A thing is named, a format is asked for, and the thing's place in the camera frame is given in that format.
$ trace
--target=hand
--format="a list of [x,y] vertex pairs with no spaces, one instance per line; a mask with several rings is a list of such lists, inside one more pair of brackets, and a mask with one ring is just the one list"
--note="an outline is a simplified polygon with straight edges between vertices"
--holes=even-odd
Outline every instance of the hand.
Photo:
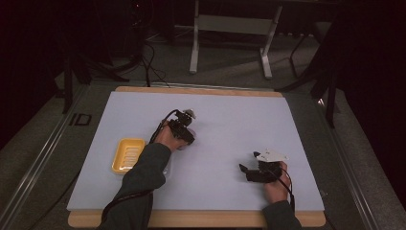
[[168,122],[164,123],[164,126],[159,131],[154,143],[161,143],[167,146],[172,152],[188,144],[183,139],[178,139],[173,136],[172,131],[168,126]]
[[[287,171],[287,165],[281,161],[281,166],[282,175],[280,179],[287,187],[290,187],[290,179],[289,177],[287,177],[285,172]],[[265,197],[269,203],[273,204],[278,201],[287,200],[288,191],[286,190],[286,188],[284,188],[279,180],[271,183],[266,183],[263,185],[263,188],[265,189]]]

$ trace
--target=dark long-sleeve shirt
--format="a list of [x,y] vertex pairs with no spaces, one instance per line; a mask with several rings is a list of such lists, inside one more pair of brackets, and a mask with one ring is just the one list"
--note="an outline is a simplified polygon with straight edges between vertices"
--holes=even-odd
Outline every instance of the dark long-sleeve shirt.
[[[121,189],[115,199],[165,184],[163,171],[170,158],[170,149],[162,144],[146,145],[137,164],[123,178]],[[107,213],[100,230],[147,229],[152,210],[152,194],[131,198],[113,206]],[[263,209],[268,228],[272,230],[302,229],[287,201],[277,202]]]

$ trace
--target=plastic container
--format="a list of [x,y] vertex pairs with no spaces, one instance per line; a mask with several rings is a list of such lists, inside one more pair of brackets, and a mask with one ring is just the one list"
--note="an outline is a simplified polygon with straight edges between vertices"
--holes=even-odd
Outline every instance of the plastic container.
[[112,170],[114,173],[126,173],[137,163],[146,142],[139,138],[124,138],[117,146]]

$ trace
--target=dark background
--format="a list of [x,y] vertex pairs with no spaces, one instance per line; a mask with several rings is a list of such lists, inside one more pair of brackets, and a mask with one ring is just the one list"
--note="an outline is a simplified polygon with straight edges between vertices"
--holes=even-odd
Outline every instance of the dark background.
[[[257,3],[247,8],[238,2],[219,5],[201,1],[202,12],[269,17]],[[140,3],[140,9],[134,8]],[[58,88],[54,78],[63,70],[66,35],[74,50],[94,61],[142,53],[146,27],[153,26],[173,40],[173,25],[192,25],[193,1],[3,1],[0,5],[0,148],[23,127]],[[278,33],[306,34],[312,21],[335,18],[321,60],[338,52],[346,56],[337,70],[338,86],[369,138],[372,147],[405,206],[403,188],[406,109],[405,1],[349,1],[340,10],[317,4],[288,4]]]

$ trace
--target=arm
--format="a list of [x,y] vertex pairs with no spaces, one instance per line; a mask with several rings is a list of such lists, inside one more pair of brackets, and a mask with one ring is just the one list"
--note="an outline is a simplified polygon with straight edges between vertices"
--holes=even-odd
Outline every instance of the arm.
[[[287,166],[281,162],[283,171],[281,180],[290,186],[290,180],[286,175]],[[278,180],[264,184],[266,199],[269,205],[262,210],[268,229],[271,230],[297,230],[302,229],[301,224],[295,217],[295,213],[287,201],[288,191]]]
[[[170,154],[183,145],[186,142],[174,138],[170,128],[165,126],[155,143],[144,148],[138,162],[125,174],[122,187],[114,198],[158,189],[164,185],[166,180],[163,170]],[[131,198],[113,206],[98,229],[147,229],[151,210],[152,194]]]

